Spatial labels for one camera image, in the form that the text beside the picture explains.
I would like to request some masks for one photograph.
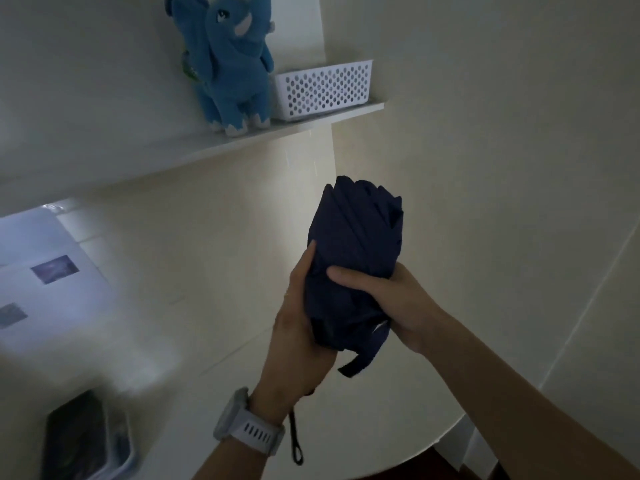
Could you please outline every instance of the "elephant tusk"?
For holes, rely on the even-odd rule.
[[[251,12],[249,12],[249,15],[247,15],[246,18],[242,22],[240,22],[240,23],[238,23],[236,25],[236,28],[234,30],[236,35],[238,37],[244,36],[249,31],[249,29],[251,28],[252,22],[253,22],[253,17],[251,15]]]

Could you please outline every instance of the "person's right thumb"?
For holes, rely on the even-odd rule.
[[[379,296],[389,284],[389,281],[383,278],[376,278],[375,276],[340,266],[329,266],[326,270],[326,275],[334,283],[354,290],[366,291],[374,298]]]

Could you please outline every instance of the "perforated basket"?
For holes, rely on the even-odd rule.
[[[275,77],[275,115],[285,121],[369,100],[373,61],[287,72]]]

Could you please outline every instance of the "smartwatch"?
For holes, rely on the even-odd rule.
[[[229,400],[227,407],[218,419],[213,436],[222,441],[229,436],[267,456],[276,454],[284,437],[285,428],[276,428],[267,421],[258,418],[247,409],[249,389],[238,389]]]

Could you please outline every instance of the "stuffed elephant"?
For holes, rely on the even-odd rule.
[[[182,33],[187,65],[207,121],[229,136],[271,124],[269,72],[273,58],[265,37],[273,31],[271,0],[164,0]]]

